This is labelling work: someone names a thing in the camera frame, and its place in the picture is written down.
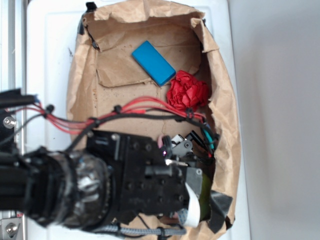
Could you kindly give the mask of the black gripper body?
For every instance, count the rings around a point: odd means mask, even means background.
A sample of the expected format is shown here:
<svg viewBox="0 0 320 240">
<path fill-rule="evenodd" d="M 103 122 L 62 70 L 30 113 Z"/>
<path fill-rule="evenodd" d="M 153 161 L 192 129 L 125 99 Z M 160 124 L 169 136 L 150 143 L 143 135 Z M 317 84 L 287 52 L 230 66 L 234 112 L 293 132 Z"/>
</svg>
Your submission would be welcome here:
<svg viewBox="0 0 320 240">
<path fill-rule="evenodd" d="M 199 136 L 165 138 L 162 148 L 150 137 L 111 131 L 93 132 L 86 150 L 103 160 L 110 174 L 108 210 L 103 220 L 129 224 L 138 214 L 169 216 L 180 213 L 180 223 L 196 227 L 202 167 L 213 159 L 193 152 Z"/>
</svg>

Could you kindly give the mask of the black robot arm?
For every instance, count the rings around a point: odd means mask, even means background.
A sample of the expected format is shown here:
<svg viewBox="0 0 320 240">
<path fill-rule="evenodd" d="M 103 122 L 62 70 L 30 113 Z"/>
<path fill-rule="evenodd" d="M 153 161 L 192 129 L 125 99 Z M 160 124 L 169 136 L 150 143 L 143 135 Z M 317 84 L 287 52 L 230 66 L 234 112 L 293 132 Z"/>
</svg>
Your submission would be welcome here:
<svg viewBox="0 0 320 240">
<path fill-rule="evenodd" d="M 202 173 L 198 163 L 211 165 L 220 136 L 206 117 L 188 108 L 177 110 L 166 103 L 143 106 L 146 96 L 112 112 L 86 121 L 53 115 L 35 95 L 19 89 L 0 94 L 0 117 L 34 110 L 38 117 L 76 134 L 62 151 L 40 147 L 20 154 L 13 131 L 0 136 L 0 208 L 26 214 L 41 226 L 59 224 L 92 233 L 116 232 L 113 221 L 129 224 L 139 214 L 173 215 L 199 206 Z M 200 129 L 185 138 L 150 137 L 99 130 L 102 124 L 121 119 L 187 122 Z"/>
</svg>

